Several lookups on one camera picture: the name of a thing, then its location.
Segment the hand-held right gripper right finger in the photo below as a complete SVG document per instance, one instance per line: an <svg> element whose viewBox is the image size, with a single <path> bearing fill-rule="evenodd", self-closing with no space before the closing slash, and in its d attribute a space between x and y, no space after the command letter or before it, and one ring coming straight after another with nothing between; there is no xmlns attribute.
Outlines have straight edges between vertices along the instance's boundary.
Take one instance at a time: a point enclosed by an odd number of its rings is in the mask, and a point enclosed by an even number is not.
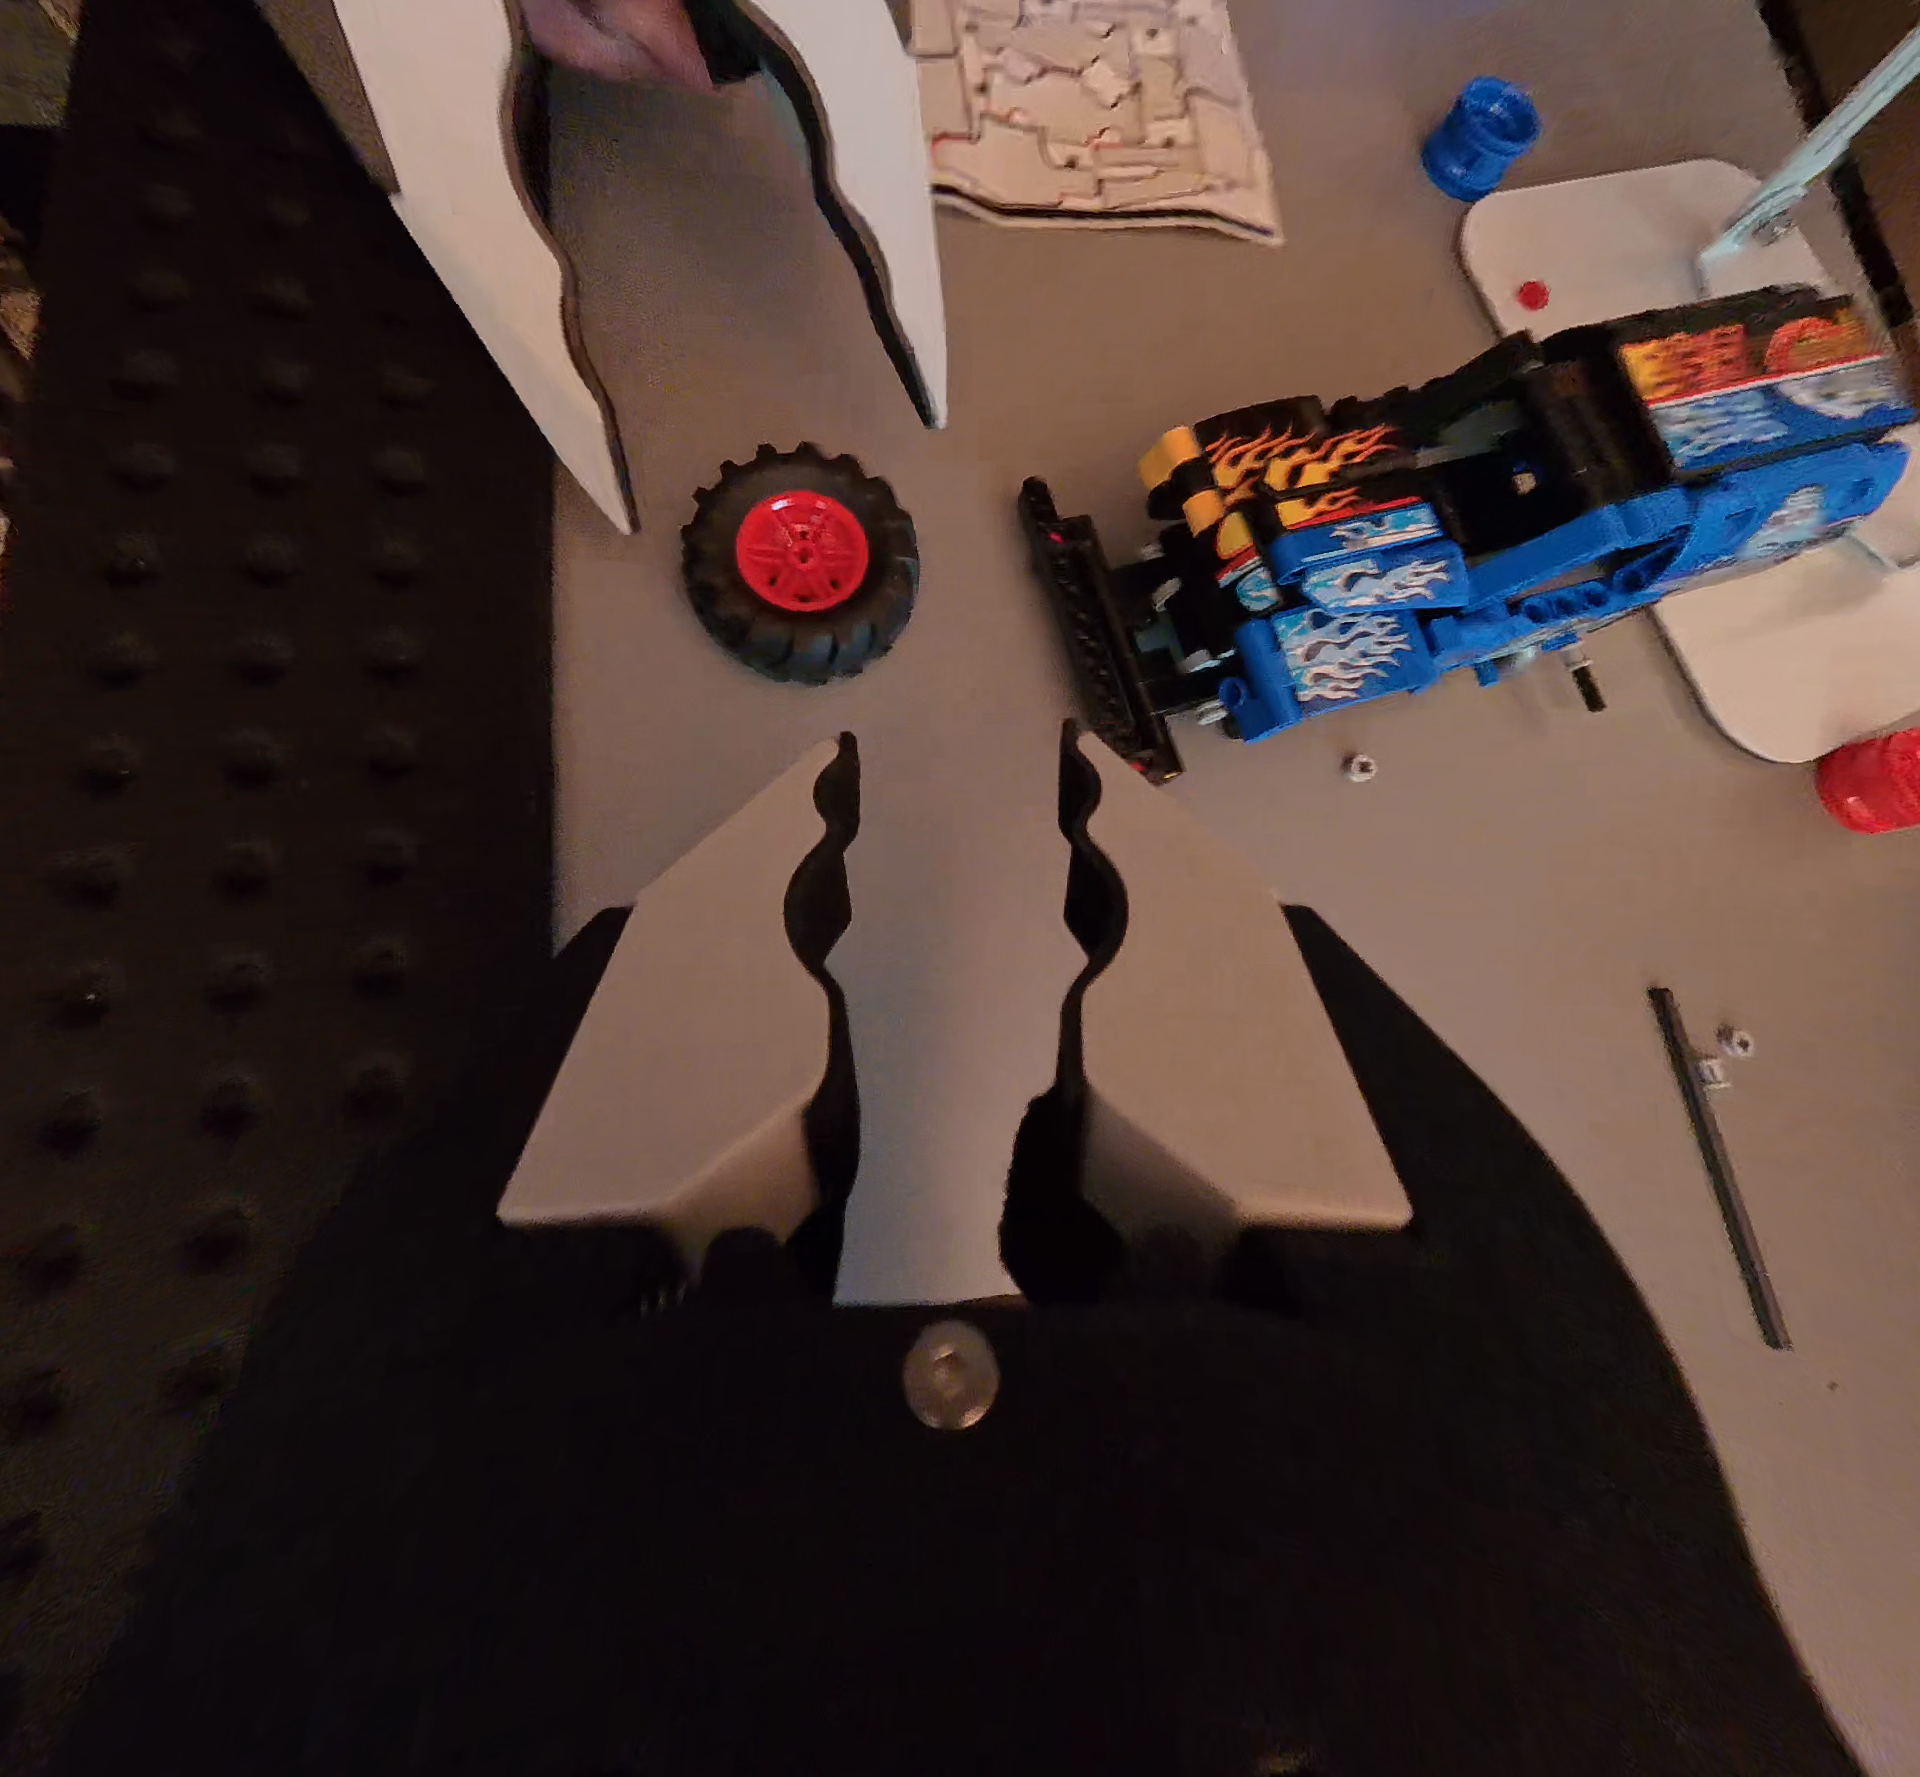
<svg viewBox="0 0 1920 1777"><path fill-rule="evenodd" d="M1261 871L1080 719L1055 817L1083 961L1006 1168L1015 1289L1118 1294L1168 1266L1212 1294L1262 1235L1406 1235L1406 1181Z"/></svg>

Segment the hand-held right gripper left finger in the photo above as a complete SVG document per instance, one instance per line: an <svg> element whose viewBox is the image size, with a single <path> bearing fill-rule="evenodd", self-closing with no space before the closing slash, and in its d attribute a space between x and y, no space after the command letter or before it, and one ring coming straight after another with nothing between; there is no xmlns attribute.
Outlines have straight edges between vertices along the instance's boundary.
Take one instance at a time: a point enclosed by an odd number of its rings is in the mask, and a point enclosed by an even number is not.
<svg viewBox="0 0 1920 1777"><path fill-rule="evenodd" d="M807 748L627 911L497 1195L515 1231L642 1228L703 1268L795 1242L856 1149L845 999L851 733Z"/></svg>

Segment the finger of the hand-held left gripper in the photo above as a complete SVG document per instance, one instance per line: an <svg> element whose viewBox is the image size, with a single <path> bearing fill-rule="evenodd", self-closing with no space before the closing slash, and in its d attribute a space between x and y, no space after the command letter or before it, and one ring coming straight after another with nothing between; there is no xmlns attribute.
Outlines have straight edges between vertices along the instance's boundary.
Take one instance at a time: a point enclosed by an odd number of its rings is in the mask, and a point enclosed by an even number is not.
<svg viewBox="0 0 1920 1777"><path fill-rule="evenodd" d="M579 284L524 167L535 73L517 0L332 0L396 170L391 209L560 466L617 534L639 529Z"/></svg>
<svg viewBox="0 0 1920 1777"><path fill-rule="evenodd" d="M949 334L906 0L721 0L807 144L814 202L928 427L949 420Z"/></svg>

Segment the black toy wheel red rim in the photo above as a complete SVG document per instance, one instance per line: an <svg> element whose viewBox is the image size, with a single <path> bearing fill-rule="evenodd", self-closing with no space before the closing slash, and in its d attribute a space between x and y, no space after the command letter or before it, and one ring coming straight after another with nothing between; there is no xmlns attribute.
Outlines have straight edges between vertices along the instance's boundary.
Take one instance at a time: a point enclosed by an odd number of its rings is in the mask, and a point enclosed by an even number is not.
<svg viewBox="0 0 1920 1777"><path fill-rule="evenodd" d="M678 544L707 636L778 684L863 675L895 647L921 593L915 522L892 487L814 445L725 462L696 491Z"/></svg>

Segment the blue black toy monster truck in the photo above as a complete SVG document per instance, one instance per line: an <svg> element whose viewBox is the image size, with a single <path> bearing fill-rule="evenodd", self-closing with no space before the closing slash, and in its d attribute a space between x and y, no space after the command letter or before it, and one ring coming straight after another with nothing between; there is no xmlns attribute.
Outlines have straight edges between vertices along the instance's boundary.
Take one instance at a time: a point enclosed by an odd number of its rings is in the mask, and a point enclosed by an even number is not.
<svg viewBox="0 0 1920 1777"><path fill-rule="evenodd" d="M1040 477L1019 515L1088 729L1162 783L1175 719L1262 741L1450 675L1581 668L1589 634L1869 516L1915 423L1851 294L1766 284L1172 427L1125 564Z"/></svg>

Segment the person's left hand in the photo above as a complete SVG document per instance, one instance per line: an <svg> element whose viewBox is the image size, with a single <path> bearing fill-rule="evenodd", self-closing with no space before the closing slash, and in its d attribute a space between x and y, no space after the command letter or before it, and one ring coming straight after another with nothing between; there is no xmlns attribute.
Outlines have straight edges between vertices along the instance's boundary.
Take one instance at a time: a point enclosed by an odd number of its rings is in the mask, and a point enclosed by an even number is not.
<svg viewBox="0 0 1920 1777"><path fill-rule="evenodd" d="M713 92L684 0L517 0L532 46L610 84Z"/></svg>

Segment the white sticker sheet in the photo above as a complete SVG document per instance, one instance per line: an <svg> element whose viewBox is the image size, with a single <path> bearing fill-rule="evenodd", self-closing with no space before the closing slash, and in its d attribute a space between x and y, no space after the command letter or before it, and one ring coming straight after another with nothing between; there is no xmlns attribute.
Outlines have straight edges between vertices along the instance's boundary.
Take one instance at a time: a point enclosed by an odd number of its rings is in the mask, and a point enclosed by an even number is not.
<svg viewBox="0 0 1920 1777"><path fill-rule="evenodd" d="M909 0L933 196L1005 226L1282 240L1223 0Z"/></svg>

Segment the black studded mat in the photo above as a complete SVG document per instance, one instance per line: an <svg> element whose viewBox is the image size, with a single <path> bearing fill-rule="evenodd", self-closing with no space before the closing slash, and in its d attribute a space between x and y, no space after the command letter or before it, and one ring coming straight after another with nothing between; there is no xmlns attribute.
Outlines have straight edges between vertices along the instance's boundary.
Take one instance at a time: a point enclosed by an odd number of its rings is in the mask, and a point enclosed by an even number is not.
<svg viewBox="0 0 1920 1777"><path fill-rule="evenodd" d="M2 562L2 1718L547 919L536 424L254 0L85 0Z"/></svg>

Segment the long black toy axle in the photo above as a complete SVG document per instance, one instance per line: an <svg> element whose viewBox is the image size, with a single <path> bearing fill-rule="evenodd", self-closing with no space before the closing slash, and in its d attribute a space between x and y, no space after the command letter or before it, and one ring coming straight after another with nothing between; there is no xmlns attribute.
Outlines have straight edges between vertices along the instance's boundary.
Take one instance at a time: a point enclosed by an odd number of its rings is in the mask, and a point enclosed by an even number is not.
<svg viewBox="0 0 1920 1777"><path fill-rule="evenodd" d="M1667 1067L1671 1070L1684 1117L1688 1120L1692 1143L1699 1157L1699 1170L1706 1173L1755 1331L1770 1352L1790 1355L1790 1320L1780 1307L1776 1282L1765 1259L1762 1236L1755 1231L1740 1184L1740 1168L1730 1157L1723 1124L1717 1117L1717 1099L1730 1088L1723 1093L1702 1093L1692 1078L1692 1054L1698 1050L1726 1059L1727 1070L1735 1059L1727 1059L1717 1045L1706 1049L1692 1040L1678 999L1670 986L1649 983L1645 990L1645 999L1656 1032L1660 1038Z"/></svg>

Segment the blue toy wheel rim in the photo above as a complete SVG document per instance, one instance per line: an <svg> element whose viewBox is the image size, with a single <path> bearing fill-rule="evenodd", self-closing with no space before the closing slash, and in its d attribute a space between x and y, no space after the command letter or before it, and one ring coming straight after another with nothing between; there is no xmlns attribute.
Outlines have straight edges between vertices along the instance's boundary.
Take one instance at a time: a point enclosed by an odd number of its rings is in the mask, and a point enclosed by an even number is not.
<svg viewBox="0 0 1920 1777"><path fill-rule="evenodd" d="M1532 96L1497 75L1467 80L1421 142L1421 173L1454 202L1486 199L1539 142Z"/></svg>

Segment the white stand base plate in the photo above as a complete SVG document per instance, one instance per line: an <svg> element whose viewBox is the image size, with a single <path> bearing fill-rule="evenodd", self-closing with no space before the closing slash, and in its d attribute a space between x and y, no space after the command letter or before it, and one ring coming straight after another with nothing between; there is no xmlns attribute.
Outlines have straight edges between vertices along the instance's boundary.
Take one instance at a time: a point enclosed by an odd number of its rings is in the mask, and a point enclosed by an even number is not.
<svg viewBox="0 0 1920 1777"><path fill-rule="evenodd" d="M1548 285L1535 334L1762 284L1831 285L1791 209L1915 78L1905 34L1765 180L1680 162L1491 192L1464 213L1460 263L1502 334L1525 324L1525 284ZM1918 424L1894 437L1908 462L1875 516L1649 612L1698 705L1751 755L1815 761L1918 722Z"/></svg>

